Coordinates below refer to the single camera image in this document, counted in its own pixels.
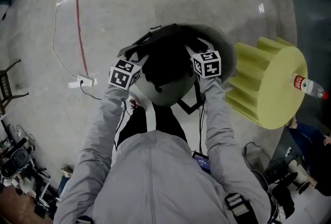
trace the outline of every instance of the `chair leg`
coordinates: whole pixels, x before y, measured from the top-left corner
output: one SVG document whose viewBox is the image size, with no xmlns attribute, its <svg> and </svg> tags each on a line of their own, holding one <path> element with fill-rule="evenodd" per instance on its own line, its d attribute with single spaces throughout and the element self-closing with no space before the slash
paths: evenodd
<svg viewBox="0 0 331 224">
<path fill-rule="evenodd" d="M 21 98 L 21 97 L 24 97 L 24 96 L 27 96 L 27 95 L 29 95 L 29 93 L 22 94 L 22 95 L 13 95 L 13 96 L 10 96 L 8 98 L 8 100 L 13 100 L 13 99 L 16 99 L 16 98 Z"/>
<path fill-rule="evenodd" d="M 8 68 L 6 68 L 5 70 L 3 70 L 5 73 L 7 73 L 13 66 L 15 66 L 18 62 L 21 62 L 21 60 L 19 59 L 18 61 L 14 62 L 13 64 L 11 64 Z"/>
</svg>

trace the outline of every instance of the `power strip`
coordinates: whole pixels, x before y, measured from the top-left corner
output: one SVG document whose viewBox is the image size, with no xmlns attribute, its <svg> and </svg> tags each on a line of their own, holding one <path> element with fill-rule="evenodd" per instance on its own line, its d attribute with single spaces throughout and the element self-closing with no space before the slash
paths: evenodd
<svg viewBox="0 0 331 224">
<path fill-rule="evenodd" d="M 93 87 L 94 85 L 94 79 L 78 75 L 77 82 L 80 83 L 81 81 L 83 81 L 82 86 Z"/>
</svg>

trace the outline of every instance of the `electrical outlet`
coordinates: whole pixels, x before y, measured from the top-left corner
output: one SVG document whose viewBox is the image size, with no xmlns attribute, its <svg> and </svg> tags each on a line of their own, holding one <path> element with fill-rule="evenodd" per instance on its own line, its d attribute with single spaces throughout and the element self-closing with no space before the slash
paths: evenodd
<svg viewBox="0 0 331 224">
<path fill-rule="evenodd" d="M 289 156 L 289 154 L 291 153 L 291 150 L 292 150 L 292 148 L 289 147 L 288 150 L 286 151 L 285 158 L 286 158 L 287 156 Z"/>
<path fill-rule="evenodd" d="M 81 81 L 83 81 L 82 86 L 93 87 L 94 85 L 94 79 L 78 75 L 77 82 L 80 83 Z"/>
</svg>

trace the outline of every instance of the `polished floor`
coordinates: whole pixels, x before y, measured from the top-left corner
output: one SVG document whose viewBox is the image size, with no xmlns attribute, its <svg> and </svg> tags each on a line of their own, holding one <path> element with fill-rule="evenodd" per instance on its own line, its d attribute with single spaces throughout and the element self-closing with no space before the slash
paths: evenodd
<svg viewBox="0 0 331 224">
<path fill-rule="evenodd" d="M 53 54 L 54 12 L 61 1 L 17 0 L 0 23 L 1 68 L 22 59 L 10 74 L 11 83 L 15 93 L 30 93 L 10 103 L 7 121 L 20 124 L 35 136 L 36 157 L 48 168 L 54 186 L 61 179 L 59 169 L 76 164 L 99 106 L 79 88 L 69 87 L 75 79 Z M 255 45 L 260 36 L 276 36 L 278 15 L 273 0 L 79 0 L 80 42 L 77 1 L 65 0 L 56 16 L 54 48 L 73 75 L 86 75 L 87 71 L 97 79 L 98 84 L 86 91 L 101 97 L 119 49 L 132 44 L 150 27 L 193 21 L 219 27 L 234 43 Z M 191 149 L 197 150 L 198 112 L 187 115 L 178 106 L 173 111 Z M 229 115 L 241 145 L 254 140 L 272 155 L 281 129 L 265 130 L 231 109 Z M 154 129 L 152 108 L 147 111 L 147 120 L 148 128 Z"/>
</svg>

